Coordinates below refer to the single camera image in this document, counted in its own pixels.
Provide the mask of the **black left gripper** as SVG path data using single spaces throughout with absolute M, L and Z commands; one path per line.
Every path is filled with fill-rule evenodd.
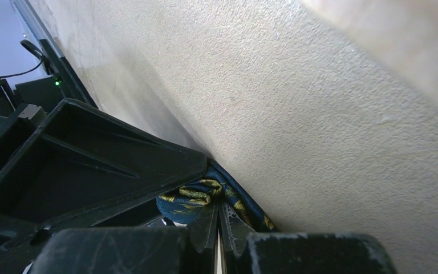
M 205 173 L 202 152 L 63 98 L 53 77 L 16 91 L 0 80 L 0 254 L 34 223 L 149 201 Z

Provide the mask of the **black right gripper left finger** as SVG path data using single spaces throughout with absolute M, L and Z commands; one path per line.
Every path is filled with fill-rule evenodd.
M 186 227 L 65 229 L 29 273 L 214 273 L 218 204 Z

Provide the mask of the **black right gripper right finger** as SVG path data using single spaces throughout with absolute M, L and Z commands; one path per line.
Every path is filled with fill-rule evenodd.
M 218 208 L 226 273 L 396 273 L 386 249 L 362 233 L 254 231 L 227 204 Z

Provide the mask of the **blue floral tie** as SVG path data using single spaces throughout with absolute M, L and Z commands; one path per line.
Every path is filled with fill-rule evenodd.
M 156 198 L 160 213 L 167 219 L 188 225 L 202 209 L 215 202 L 232 207 L 242 221 L 257 232 L 277 232 L 266 212 L 222 166 L 208 159 L 204 176 Z

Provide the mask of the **wooden compartment tray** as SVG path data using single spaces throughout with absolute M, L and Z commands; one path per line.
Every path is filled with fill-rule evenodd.
M 438 1 L 303 1 L 438 105 Z

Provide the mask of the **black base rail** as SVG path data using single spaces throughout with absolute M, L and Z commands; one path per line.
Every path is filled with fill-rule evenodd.
M 66 98 L 76 99 L 97 108 L 97 104 L 68 60 L 60 56 L 48 40 L 40 39 L 39 44 L 47 76 L 17 84 L 14 93 L 18 102 L 41 106 L 45 112 L 51 112 Z

